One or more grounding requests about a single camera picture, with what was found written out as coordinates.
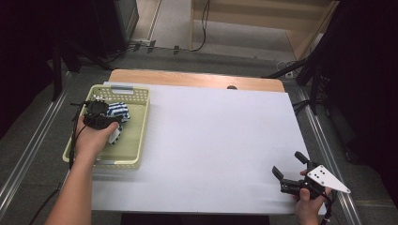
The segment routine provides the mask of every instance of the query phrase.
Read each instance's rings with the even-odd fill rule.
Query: floor
[[[142,19],[152,28],[140,28],[133,36],[136,41],[156,40],[157,47],[188,48],[189,43],[189,11],[190,0],[139,0],[140,3],[153,4],[147,7],[151,14],[149,20]],[[202,42],[201,24],[195,24],[194,46]],[[115,66],[120,68],[152,68],[165,70],[196,71],[210,73],[224,73],[240,76],[259,77],[268,75],[285,67],[286,63],[295,61],[294,54],[288,43],[283,30],[258,28],[240,25],[228,25],[225,23],[209,22],[207,24],[207,45],[198,54],[179,54],[172,58],[171,52],[156,52],[147,54],[143,51],[129,52],[115,61]],[[86,89],[93,83],[103,83],[109,78],[109,71],[97,67],[84,67],[79,74],[69,74],[72,77],[70,83],[70,94],[66,96],[66,102],[78,102],[86,95]],[[300,100],[299,88],[294,80],[281,78],[286,92],[289,93],[292,102]],[[35,135],[36,128],[40,126],[40,120],[46,113],[49,98],[51,98],[52,87],[45,89],[34,101],[34,103],[23,113],[22,119],[18,120],[8,132],[8,135],[0,140],[2,155],[0,172],[3,187],[6,178],[11,175],[13,166],[17,164],[22,156],[24,148],[31,143],[29,138]],[[38,142],[38,151],[34,160],[25,172],[24,179],[19,184],[17,192],[10,192],[11,199],[7,205],[1,205],[0,224],[25,224],[37,211],[41,203],[56,188],[58,182],[62,182],[67,170],[60,158],[65,143],[69,136],[69,121],[73,109],[68,104],[62,104],[56,120],[51,121],[47,136]],[[329,137],[330,146],[333,149],[342,149],[337,134],[333,132],[332,125],[324,113],[320,113],[319,119],[325,127],[326,135]],[[310,156],[313,160],[323,161],[318,153],[318,142],[312,132],[311,124],[302,112],[298,116],[298,124],[302,130]],[[336,160],[341,171],[344,172],[344,180],[353,189],[352,197],[363,223],[351,223],[347,218],[339,199],[335,204],[335,216],[330,224],[396,224],[398,212],[389,200],[378,175],[366,165],[352,165],[344,160],[344,152],[335,152]],[[7,200],[2,189],[0,200]],[[38,218],[38,224],[43,222],[54,204],[52,199],[44,208]],[[113,212],[93,212],[94,224],[118,224],[120,214]],[[271,224],[296,224],[292,216],[272,216]]]

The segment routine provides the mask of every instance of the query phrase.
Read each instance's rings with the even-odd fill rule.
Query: forearm
[[[91,224],[91,161],[76,158],[46,224]]]

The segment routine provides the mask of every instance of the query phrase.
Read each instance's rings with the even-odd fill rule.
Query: gray floor
[[[182,17],[166,20],[167,17],[175,14],[172,10],[176,10],[178,2],[172,0],[163,0],[162,2],[160,17],[153,35],[153,39],[157,40],[157,46],[174,47],[174,45],[183,46],[184,43],[188,43],[186,39],[188,32],[185,33],[186,25],[170,22],[170,20],[179,20],[182,23],[186,21],[182,20]],[[186,8],[186,2],[188,1],[180,0],[179,4],[182,8]],[[161,23],[167,21],[169,21],[169,26]],[[112,65],[118,68],[148,68],[260,77],[275,72],[279,62],[294,60],[293,54],[286,44],[286,39],[283,39],[279,30],[261,31],[268,32],[269,39],[278,42],[270,44],[265,41],[263,43],[261,38],[255,40],[259,38],[256,33],[259,30],[256,28],[242,28],[245,29],[245,34],[252,30],[253,33],[249,33],[251,35],[248,37],[255,38],[251,40],[237,34],[237,29],[233,26],[216,25],[223,27],[222,32],[229,32],[228,38],[230,39],[216,39],[216,37],[222,36],[220,35],[222,32],[214,33],[214,38],[209,35],[208,44],[201,52],[181,52],[178,55],[173,55],[173,52],[169,51],[154,51],[147,54],[145,50],[140,50],[120,56]],[[196,37],[195,40],[200,43],[200,37]],[[254,48],[257,45],[251,46],[255,41],[261,44],[258,46],[265,48],[264,52],[259,51],[261,48]],[[69,104],[82,101],[93,84],[107,81],[109,75],[110,71],[104,71],[100,67],[91,65],[84,66],[79,74],[71,74],[73,81],[66,99],[40,144],[36,157],[0,220],[0,224],[27,224],[47,196],[57,187],[57,184],[64,180],[68,165],[62,161],[61,156],[71,131],[70,119],[75,111]],[[298,87],[295,86],[294,81],[285,79],[283,81],[292,102],[298,101]],[[1,186],[6,183],[23,150],[29,144],[30,138],[34,135],[41,118],[46,113],[51,96],[52,87],[49,86],[36,97],[32,105],[8,131],[8,134],[0,140]],[[398,211],[381,184],[378,174],[366,165],[352,165],[346,162],[344,147],[337,138],[333,124],[325,116],[322,107],[319,107],[318,110],[320,112],[319,120],[328,137],[345,183],[352,190],[351,196],[363,224],[397,224]],[[298,124],[312,160],[322,163],[323,158],[305,112],[298,115]],[[53,204],[54,199],[45,207],[37,224],[43,223]],[[339,202],[335,203],[333,211],[335,216],[330,224],[348,224]],[[293,216],[271,216],[270,219],[271,224],[297,224]],[[93,212],[93,224],[119,224],[119,221],[120,214],[117,212]]]

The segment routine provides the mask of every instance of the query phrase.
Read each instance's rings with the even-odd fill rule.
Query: green basket
[[[98,84],[91,87],[86,100],[96,100],[95,97],[104,98],[108,104],[124,102],[129,107],[130,120],[122,124],[123,131],[115,145],[106,143],[94,166],[109,169],[139,168],[149,110],[149,89]],[[70,146],[71,138],[62,156],[66,162],[69,162]]]

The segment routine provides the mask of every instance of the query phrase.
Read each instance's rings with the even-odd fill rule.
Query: hand
[[[301,175],[305,175],[306,171],[300,172]],[[325,187],[325,192],[328,195],[331,189]],[[299,191],[299,201],[296,204],[296,217],[298,218],[298,224],[300,225],[312,225],[318,224],[318,212],[321,208],[325,198],[319,196],[318,198],[310,199],[310,190],[307,188],[302,188]]]
[[[117,129],[118,123],[113,122],[105,129],[93,129],[83,123],[84,117],[80,116],[76,128],[76,160],[94,163],[97,155],[102,151],[109,136]]]

